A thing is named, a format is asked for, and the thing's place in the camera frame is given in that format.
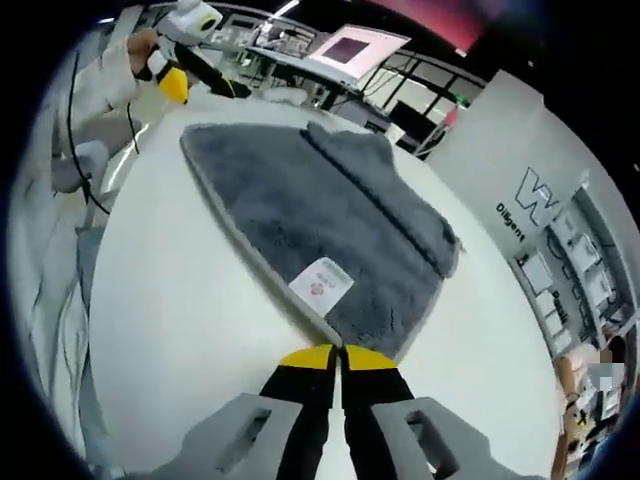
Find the person's left hand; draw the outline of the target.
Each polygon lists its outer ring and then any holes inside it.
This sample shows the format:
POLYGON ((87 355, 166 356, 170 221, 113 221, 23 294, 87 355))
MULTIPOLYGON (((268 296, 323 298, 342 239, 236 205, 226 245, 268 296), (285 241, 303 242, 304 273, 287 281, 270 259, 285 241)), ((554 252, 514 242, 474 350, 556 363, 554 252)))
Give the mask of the person's left hand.
POLYGON ((140 78, 146 68, 149 56, 157 45, 155 30, 146 28, 128 36, 126 41, 130 68, 135 77, 140 78))

